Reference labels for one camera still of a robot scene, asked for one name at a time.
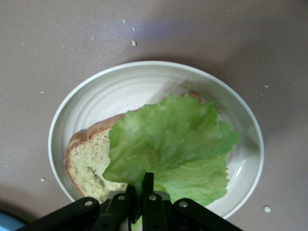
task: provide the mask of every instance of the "white plate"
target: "white plate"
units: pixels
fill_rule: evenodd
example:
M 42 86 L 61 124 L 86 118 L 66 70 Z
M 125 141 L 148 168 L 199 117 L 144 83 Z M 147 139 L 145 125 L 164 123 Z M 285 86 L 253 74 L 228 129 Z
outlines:
M 72 201 L 81 198 L 63 163 L 65 147 L 74 133 L 146 103 L 158 103 L 170 93 L 190 91 L 198 92 L 204 102 L 215 102 L 220 118 L 241 135 L 241 142 L 229 154 L 228 192 L 207 206 L 223 218 L 238 210 L 256 187 L 263 166 L 263 139 L 256 118 L 222 81 L 189 66 L 161 61 L 104 70 L 78 85 L 61 103 L 51 124 L 48 148 L 52 170 L 66 195 Z

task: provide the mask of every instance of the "green lettuce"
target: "green lettuce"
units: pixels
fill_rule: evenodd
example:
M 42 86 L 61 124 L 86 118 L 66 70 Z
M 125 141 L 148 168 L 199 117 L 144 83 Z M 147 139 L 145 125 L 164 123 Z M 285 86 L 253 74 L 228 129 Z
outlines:
M 207 205 L 227 192 L 227 155 L 240 135 L 218 120 L 214 103 L 170 94 L 161 103 L 129 111 L 109 132 L 110 164 L 103 177 L 141 190 L 146 172 L 154 190 L 171 201 Z

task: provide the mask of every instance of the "screw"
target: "screw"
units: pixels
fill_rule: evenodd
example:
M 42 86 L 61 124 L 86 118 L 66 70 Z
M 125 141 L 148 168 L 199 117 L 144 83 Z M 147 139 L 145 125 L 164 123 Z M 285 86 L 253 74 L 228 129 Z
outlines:
M 157 199 L 157 197 L 156 197 L 156 195 L 154 195 L 154 194 L 151 194 L 150 196 L 149 196 L 149 200 L 150 201 L 155 201 Z
M 93 204 L 93 201 L 86 201 L 85 202 L 85 206 L 90 206 L 90 205 L 92 205 Z
M 124 201 L 125 200 L 125 196 L 124 195 L 119 195 L 117 199 L 119 201 Z
M 182 208 L 187 208 L 188 207 L 188 203 L 186 201 L 180 201 L 179 205 L 182 207 Z

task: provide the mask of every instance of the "gray table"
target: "gray table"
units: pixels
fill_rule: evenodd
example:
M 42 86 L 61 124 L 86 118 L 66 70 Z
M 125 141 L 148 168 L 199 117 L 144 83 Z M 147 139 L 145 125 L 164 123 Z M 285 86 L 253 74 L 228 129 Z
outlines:
M 262 176 L 228 220 L 246 231 L 307 230 L 304 0 L 0 1 L 0 209 L 32 221 L 70 203 L 48 159 L 54 113 L 91 75 L 140 60 L 209 72 L 256 115 Z

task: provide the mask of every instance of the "bread slice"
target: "bread slice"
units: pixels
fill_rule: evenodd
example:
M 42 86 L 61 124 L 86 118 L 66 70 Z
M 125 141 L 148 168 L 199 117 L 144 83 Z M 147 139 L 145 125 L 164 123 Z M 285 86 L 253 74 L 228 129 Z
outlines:
M 201 99 L 196 92 L 189 96 Z M 112 191 L 125 190 L 127 184 L 110 182 L 103 177 L 103 172 L 110 163 L 109 131 L 125 114 L 119 114 L 92 125 L 88 131 L 77 132 L 69 141 L 65 154 L 66 171 L 83 196 L 90 196 L 100 203 L 104 202 Z

